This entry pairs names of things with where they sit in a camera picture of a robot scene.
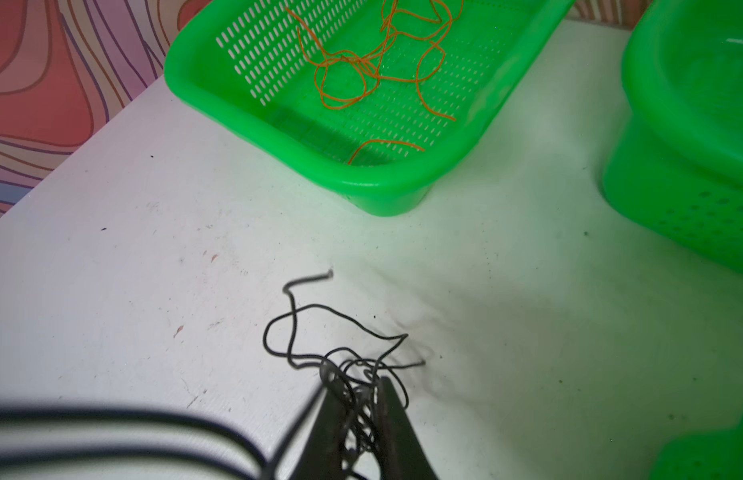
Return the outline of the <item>front green basket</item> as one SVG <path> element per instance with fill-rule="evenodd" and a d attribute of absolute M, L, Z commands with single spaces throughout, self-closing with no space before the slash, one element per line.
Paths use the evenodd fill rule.
<path fill-rule="evenodd" d="M 669 442 L 651 479 L 743 479 L 743 416 L 730 430 L 691 434 Z"/>

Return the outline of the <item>green basket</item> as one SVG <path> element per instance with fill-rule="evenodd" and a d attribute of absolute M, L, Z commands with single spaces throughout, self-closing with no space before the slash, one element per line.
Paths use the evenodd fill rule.
<path fill-rule="evenodd" d="M 669 442 L 651 479 L 743 479 L 743 416 L 730 430 L 691 434 Z"/>
<path fill-rule="evenodd" d="M 170 91 L 376 216 L 417 206 L 483 137 L 567 1 L 215 1 Z"/>
<path fill-rule="evenodd" d="M 656 1 L 629 38 L 631 116 L 603 168 L 621 215 L 743 273 L 743 1 Z"/>

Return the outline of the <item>left green basket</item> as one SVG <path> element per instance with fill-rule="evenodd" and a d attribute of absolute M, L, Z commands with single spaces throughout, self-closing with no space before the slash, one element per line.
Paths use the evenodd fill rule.
<path fill-rule="evenodd" d="M 376 216 L 417 206 L 483 137 L 567 1 L 215 1 L 170 91 Z"/>

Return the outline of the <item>rear right green basket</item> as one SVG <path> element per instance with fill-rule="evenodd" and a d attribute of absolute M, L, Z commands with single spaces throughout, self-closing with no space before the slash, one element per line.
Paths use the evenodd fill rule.
<path fill-rule="evenodd" d="M 603 168 L 621 215 L 743 273 L 743 1 L 656 1 L 629 38 L 631 116 Z"/>

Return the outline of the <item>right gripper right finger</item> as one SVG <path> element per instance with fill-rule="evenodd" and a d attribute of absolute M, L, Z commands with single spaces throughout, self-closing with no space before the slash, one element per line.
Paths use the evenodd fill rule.
<path fill-rule="evenodd" d="M 388 377 L 377 384 L 373 419 L 379 432 L 379 465 L 384 480 L 437 480 Z"/>

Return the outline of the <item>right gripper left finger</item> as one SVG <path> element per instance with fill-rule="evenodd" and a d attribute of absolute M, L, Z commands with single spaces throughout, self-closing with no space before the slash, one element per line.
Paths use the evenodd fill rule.
<path fill-rule="evenodd" d="M 333 368 L 319 370 L 325 393 L 291 479 L 345 479 L 342 467 L 344 440 L 340 437 L 349 414 L 345 385 Z"/>

